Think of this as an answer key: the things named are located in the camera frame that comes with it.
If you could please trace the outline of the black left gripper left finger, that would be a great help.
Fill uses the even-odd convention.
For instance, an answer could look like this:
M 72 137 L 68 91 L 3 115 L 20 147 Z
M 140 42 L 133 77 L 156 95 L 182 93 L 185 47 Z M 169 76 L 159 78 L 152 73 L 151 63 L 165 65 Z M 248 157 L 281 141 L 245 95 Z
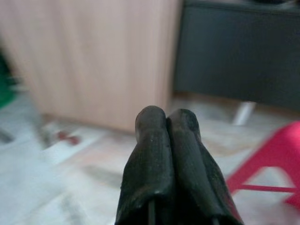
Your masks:
M 123 171 L 115 225 L 174 225 L 175 175 L 165 112 L 142 109 Z

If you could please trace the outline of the green bag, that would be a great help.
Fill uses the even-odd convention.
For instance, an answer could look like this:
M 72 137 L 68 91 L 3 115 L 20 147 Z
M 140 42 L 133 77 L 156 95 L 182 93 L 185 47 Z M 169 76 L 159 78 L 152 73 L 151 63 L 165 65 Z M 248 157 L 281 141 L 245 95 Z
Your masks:
M 13 68 L 0 49 L 0 109 L 10 104 L 15 98 L 17 86 L 20 84 Z

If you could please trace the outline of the red plastic stool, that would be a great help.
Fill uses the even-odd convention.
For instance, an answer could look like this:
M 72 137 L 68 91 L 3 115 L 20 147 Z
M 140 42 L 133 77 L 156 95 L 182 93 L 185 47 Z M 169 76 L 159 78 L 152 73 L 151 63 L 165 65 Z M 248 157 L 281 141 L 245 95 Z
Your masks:
M 246 182 L 266 167 L 277 167 L 291 179 L 294 187 L 250 185 Z M 277 130 L 227 181 L 231 194 L 239 190 L 291 193 L 285 203 L 300 212 L 300 120 Z

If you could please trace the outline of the black low tv console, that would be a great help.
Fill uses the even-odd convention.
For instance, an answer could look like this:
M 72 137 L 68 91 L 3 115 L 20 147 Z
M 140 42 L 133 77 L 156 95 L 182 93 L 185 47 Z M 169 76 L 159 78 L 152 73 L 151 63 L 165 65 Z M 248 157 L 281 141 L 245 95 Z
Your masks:
M 185 0 L 173 86 L 300 111 L 300 2 Z

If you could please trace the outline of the light wooden cabinet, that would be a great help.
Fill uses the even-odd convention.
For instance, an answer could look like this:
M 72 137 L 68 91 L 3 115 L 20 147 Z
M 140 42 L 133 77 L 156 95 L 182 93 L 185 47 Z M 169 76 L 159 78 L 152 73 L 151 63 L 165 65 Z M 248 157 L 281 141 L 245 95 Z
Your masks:
M 43 116 L 133 132 L 170 104 L 182 0 L 0 0 L 0 40 Z

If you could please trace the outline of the white console leg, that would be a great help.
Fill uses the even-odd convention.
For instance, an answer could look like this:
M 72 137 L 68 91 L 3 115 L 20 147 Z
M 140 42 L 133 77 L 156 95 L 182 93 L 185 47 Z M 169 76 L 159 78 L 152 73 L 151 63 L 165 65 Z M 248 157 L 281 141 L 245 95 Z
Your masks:
M 233 118 L 233 122 L 232 122 L 233 125 L 235 126 L 245 125 L 252 111 L 254 110 L 255 106 L 256 106 L 255 102 L 250 102 L 250 101 L 241 102 Z

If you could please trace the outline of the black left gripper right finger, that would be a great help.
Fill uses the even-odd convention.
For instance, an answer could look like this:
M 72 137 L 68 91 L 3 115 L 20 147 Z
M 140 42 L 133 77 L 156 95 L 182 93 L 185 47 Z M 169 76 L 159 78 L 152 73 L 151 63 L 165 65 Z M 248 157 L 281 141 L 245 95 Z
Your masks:
M 166 119 L 180 225 L 244 225 L 223 174 L 201 140 L 196 115 L 178 109 Z

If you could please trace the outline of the small red floor object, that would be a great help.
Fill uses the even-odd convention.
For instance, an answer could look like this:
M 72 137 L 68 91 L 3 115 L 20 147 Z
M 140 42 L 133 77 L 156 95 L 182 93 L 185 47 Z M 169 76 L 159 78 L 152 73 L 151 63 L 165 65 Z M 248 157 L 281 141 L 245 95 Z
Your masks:
M 77 145 L 80 142 L 78 136 L 71 136 L 64 131 L 59 131 L 57 137 L 60 141 L 67 141 L 71 145 Z

